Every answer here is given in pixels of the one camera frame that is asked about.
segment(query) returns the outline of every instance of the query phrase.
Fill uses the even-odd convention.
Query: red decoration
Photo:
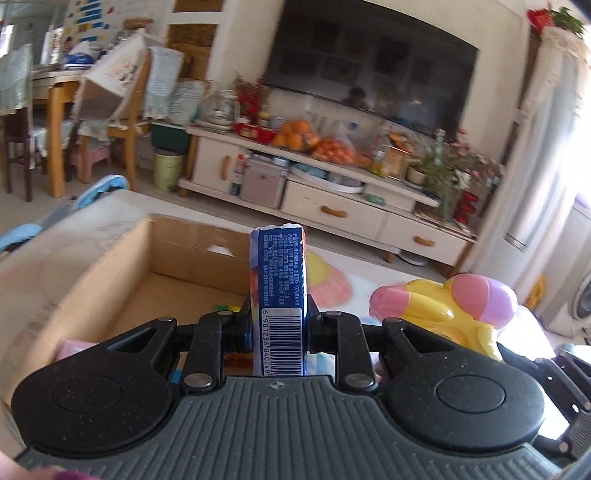
[[[262,84],[262,77],[251,83],[238,76],[234,82],[234,90],[240,103],[241,115],[251,119],[251,122],[256,122],[268,95],[268,89]]]
[[[540,10],[528,10],[527,18],[539,34],[542,33],[542,29],[544,27],[554,26],[554,19],[552,18],[550,10],[547,8],[541,8]]]
[[[458,223],[462,225],[467,225],[469,217],[469,213],[474,213],[476,211],[476,207],[472,205],[472,202],[477,202],[479,198],[471,192],[462,192],[462,198],[457,203],[456,212],[453,214],[453,217]]]

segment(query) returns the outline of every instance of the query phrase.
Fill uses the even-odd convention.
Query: green bin
[[[168,150],[156,150],[154,154],[154,185],[158,190],[175,189],[183,175],[185,155]]]

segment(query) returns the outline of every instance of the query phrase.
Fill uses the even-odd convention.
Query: metal rivet
[[[345,383],[353,388],[368,388],[374,384],[374,379],[365,374],[349,374],[345,377]]]
[[[193,388],[207,388],[213,384],[213,378],[207,374],[188,374],[183,381]]]

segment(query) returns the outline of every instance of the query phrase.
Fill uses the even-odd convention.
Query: bottle
[[[435,166],[439,166],[443,164],[443,137],[445,137],[445,130],[441,128],[435,129],[435,148],[433,149],[433,153],[435,154],[435,160],[433,163]]]

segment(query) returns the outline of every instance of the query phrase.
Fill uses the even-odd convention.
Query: yellow toy
[[[402,318],[500,361],[496,329],[511,321],[517,306],[515,292],[505,284],[461,274],[443,285],[413,280],[380,287],[369,299],[369,314]]]

